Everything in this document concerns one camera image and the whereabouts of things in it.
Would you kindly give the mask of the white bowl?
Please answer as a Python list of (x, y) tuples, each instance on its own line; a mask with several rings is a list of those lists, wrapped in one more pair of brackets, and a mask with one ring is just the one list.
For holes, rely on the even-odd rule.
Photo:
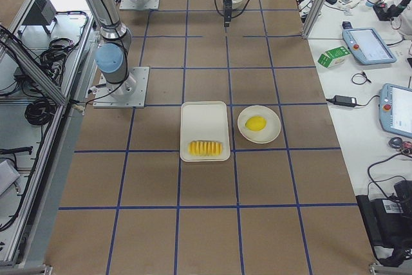
[(232, 0), (232, 9), (240, 10), (243, 6), (244, 0)]

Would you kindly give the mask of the yellow lemon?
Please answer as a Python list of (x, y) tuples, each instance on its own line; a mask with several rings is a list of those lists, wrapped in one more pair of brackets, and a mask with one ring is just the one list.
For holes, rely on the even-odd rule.
[(262, 116), (250, 117), (245, 123), (245, 127), (251, 131), (261, 131), (266, 125), (267, 120)]

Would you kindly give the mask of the white rectangular tray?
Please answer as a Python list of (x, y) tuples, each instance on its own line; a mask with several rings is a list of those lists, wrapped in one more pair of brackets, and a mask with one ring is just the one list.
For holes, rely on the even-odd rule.
[[(223, 144), (219, 156), (193, 156), (188, 145), (193, 140)], [(180, 158), (185, 162), (225, 161), (230, 157), (227, 106), (222, 101), (185, 102), (181, 108)]]

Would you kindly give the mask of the green white carton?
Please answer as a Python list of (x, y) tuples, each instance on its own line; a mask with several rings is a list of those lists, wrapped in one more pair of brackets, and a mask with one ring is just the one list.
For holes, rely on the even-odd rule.
[(323, 52), (317, 62), (325, 68), (331, 68), (344, 63), (350, 55), (351, 53), (347, 48), (340, 46)]

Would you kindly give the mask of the white round plate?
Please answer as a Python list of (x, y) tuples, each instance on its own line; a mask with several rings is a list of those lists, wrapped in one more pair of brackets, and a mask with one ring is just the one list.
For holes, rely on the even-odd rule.
[(247, 140), (257, 144), (266, 144), (279, 136), (281, 121), (270, 108), (250, 106), (239, 114), (238, 129)]

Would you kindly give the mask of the sliced yellow fruit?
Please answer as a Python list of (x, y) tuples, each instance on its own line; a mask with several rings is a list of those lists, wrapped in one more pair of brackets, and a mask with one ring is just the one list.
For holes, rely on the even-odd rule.
[(193, 156), (219, 156), (223, 144), (217, 141), (193, 140), (188, 145), (188, 152)]

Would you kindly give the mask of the upper blue teach pendant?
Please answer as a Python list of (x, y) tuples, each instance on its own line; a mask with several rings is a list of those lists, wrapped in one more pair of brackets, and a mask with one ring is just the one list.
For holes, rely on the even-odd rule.
[(374, 28), (344, 29), (342, 38), (351, 54), (363, 65), (391, 64), (397, 61)]

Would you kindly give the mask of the blue teach pendant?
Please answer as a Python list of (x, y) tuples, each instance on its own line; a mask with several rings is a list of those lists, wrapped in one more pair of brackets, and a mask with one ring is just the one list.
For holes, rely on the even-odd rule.
[(344, 29), (342, 38), (351, 54), (363, 65), (391, 64), (397, 61), (374, 28)]
[(383, 130), (411, 138), (411, 88), (386, 83), (379, 96)]

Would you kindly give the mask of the black power adapter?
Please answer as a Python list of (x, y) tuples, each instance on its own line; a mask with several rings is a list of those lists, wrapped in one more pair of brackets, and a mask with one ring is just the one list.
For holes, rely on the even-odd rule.
[(357, 99), (355, 97), (335, 95), (333, 98), (333, 103), (338, 106), (354, 108), (357, 105)]

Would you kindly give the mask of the black joystick device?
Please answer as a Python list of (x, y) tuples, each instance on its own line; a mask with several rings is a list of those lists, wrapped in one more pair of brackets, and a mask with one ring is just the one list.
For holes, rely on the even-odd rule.
[(398, 17), (407, 7), (411, 0), (402, 0), (397, 5), (387, 6), (386, 3), (374, 5), (373, 10), (379, 21), (390, 21), (394, 17)]

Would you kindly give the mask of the grey electronics box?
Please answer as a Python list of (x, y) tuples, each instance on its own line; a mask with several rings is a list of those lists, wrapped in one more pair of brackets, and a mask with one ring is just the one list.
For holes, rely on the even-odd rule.
[(42, 26), (50, 35), (57, 22), (57, 11), (50, 0), (35, 0), (26, 15), (22, 26)]

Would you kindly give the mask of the lower blue teach pendant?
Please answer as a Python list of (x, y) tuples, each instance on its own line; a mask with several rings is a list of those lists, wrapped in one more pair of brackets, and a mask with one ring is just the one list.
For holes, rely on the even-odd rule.
[(379, 96), (383, 130), (411, 138), (411, 88), (386, 83)]

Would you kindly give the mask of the round grey puck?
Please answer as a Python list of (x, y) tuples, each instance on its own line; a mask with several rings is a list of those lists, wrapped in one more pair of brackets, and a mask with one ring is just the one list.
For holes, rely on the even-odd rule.
[(393, 137), (389, 140), (388, 144), (393, 149), (400, 149), (403, 146), (403, 139), (400, 137)]

